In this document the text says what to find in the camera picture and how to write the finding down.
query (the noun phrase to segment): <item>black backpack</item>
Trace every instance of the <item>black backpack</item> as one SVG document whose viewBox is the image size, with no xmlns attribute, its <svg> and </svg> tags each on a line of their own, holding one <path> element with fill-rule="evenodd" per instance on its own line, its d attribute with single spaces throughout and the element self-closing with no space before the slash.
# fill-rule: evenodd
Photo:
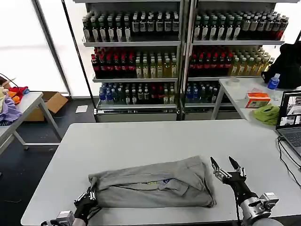
<svg viewBox="0 0 301 226">
<path fill-rule="evenodd" d="M 295 44 L 283 44 L 280 56 L 261 76 L 265 83 L 278 73 L 280 89 L 295 89 L 301 86 L 301 41 Z"/>
</svg>

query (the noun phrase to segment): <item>laptop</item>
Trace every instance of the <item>laptop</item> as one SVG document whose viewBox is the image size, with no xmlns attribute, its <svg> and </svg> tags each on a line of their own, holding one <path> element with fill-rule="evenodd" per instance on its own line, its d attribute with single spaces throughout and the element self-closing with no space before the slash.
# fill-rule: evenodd
<svg viewBox="0 0 301 226">
<path fill-rule="evenodd" d="M 284 91 L 276 130 L 301 155 L 301 91 Z"/>
</svg>

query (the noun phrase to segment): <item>beverage refrigerator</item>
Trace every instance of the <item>beverage refrigerator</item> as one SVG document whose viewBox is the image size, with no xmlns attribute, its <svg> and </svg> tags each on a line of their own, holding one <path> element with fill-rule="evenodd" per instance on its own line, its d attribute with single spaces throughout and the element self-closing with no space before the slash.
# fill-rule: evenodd
<svg viewBox="0 0 301 226">
<path fill-rule="evenodd" d="M 298 2 L 73 1 L 87 8 L 83 44 L 100 88 L 97 122 L 210 119 L 218 80 L 267 70 L 274 59 L 262 46 L 283 44 L 289 23 L 274 7 Z M 220 110 L 218 119 L 239 118 L 226 97 Z"/>
</svg>

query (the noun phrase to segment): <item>purple cloth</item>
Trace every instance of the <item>purple cloth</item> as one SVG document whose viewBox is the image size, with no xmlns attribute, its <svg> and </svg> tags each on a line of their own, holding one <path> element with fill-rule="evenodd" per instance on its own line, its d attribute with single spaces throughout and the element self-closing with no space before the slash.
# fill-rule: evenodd
<svg viewBox="0 0 301 226">
<path fill-rule="evenodd" d="M 0 121 L 16 121 L 22 113 L 16 109 L 14 101 L 8 96 L 5 96 L 3 101 L 2 111 L 0 113 Z"/>
</svg>

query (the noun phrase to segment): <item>red cloth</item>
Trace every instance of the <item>red cloth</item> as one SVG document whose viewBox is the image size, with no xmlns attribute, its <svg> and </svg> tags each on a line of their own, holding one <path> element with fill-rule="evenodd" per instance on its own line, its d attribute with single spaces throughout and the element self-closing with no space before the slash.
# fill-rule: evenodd
<svg viewBox="0 0 301 226">
<path fill-rule="evenodd" d="M 23 92 L 26 89 L 28 89 L 28 86 L 8 88 L 9 91 L 17 93 L 17 96 L 20 98 L 20 100 L 22 100 Z"/>
</svg>

